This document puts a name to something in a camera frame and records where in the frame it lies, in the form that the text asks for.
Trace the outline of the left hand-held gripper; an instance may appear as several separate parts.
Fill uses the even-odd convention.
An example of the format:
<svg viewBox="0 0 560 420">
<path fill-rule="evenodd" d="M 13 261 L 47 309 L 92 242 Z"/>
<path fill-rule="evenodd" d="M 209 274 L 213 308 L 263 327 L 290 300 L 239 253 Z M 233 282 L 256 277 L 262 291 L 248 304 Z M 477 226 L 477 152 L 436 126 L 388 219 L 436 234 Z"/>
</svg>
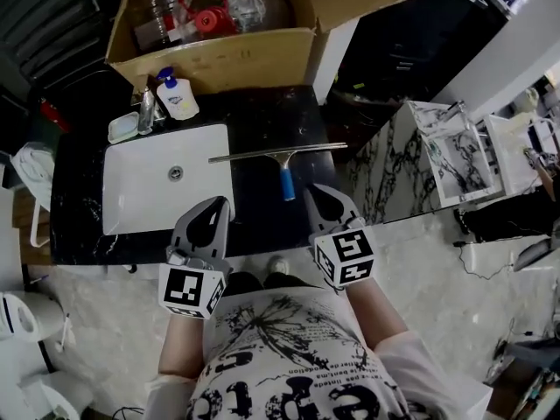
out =
<svg viewBox="0 0 560 420">
<path fill-rule="evenodd" d="M 226 260 L 230 204 L 206 199 L 176 222 L 159 265 L 158 302 L 172 314 L 209 320 L 232 270 Z"/>
</svg>

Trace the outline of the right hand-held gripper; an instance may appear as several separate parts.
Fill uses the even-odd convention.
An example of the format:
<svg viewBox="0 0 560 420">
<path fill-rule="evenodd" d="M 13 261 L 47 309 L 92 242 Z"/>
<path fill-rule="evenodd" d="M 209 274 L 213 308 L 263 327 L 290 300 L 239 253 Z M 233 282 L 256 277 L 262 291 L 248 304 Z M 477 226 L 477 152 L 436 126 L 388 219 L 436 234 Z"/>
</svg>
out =
<svg viewBox="0 0 560 420">
<path fill-rule="evenodd" d="M 368 279 L 375 263 L 375 238 L 354 201 L 327 185 L 310 184 L 304 202 L 311 226 L 313 258 L 334 288 Z"/>
</svg>

